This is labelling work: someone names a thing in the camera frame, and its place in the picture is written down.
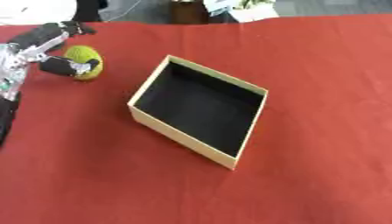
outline yellow ball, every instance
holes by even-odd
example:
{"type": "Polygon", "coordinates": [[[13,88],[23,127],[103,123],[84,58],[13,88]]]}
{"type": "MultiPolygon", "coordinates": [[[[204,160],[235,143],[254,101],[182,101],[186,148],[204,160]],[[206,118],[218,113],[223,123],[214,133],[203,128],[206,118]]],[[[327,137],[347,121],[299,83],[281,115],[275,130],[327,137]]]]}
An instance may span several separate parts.
{"type": "Polygon", "coordinates": [[[73,60],[76,63],[86,63],[89,60],[95,59],[99,60],[100,64],[90,73],[85,73],[83,75],[76,75],[74,78],[78,81],[87,81],[96,78],[103,70],[103,59],[101,55],[92,47],[86,45],[75,45],[64,54],[64,57],[73,60]]]}

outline cardboard box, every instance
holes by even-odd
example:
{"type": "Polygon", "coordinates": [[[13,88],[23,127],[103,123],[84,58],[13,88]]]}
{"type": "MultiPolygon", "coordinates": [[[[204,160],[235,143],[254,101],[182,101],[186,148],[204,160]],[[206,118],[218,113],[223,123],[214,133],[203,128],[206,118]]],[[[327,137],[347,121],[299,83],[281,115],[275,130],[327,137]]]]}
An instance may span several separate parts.
{"type": "Polygon", "coordinates": [[[128,102],[136,121],[234,169],[268,91],[167,56],[128,102]]]}

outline background object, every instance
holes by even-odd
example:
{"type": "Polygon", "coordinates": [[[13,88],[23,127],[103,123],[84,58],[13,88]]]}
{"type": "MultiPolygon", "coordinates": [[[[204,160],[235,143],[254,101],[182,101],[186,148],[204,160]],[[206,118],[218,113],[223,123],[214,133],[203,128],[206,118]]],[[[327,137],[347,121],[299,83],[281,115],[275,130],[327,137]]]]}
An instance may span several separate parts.
{"type": "Polygon", "coordinates": [[[69,21],[75,15],[76,0],[12,0],[0,8],[0,25],[42,25],[69,21]]]}
{"type": "Polygon", "coordinates": [[[179,25],[208,23],[208,12],[201,0],[171,1],[171,22],[179,25]]]}

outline white object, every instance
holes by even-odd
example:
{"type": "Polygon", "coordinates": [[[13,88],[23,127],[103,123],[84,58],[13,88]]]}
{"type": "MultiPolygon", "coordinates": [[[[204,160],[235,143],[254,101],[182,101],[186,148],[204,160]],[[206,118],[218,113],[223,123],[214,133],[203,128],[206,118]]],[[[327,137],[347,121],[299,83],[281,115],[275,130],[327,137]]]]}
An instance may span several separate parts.
{"type": "Polygon", "coordinates": [[[203,4],[208,12],[218,11],[227,7],[234,7],[241,0],[203,0],[203,4]]]}
{"type": "Polygon", "coordinates": [[[231,16],[239,23],[257,21],[265,18],[278,18],[273,3],[259,3],[248,10],[231,10],[231,16]]]}
{"type": "Polygon", "coordinates": [[[2,0],[0,25],[42,25],[69,21],[77,10],[76,0],[2,0]]]}

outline brown object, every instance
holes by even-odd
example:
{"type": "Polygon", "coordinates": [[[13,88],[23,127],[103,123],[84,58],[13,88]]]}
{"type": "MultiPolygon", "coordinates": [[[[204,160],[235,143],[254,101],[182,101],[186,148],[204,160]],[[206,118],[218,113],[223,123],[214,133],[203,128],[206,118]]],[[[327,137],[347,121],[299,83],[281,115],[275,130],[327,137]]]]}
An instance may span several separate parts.
{"type": "Polygon", "coordinates": [[[201,0],[171,2],[171,22],[178,25],[208,23],[208,13],[201,0]]]}

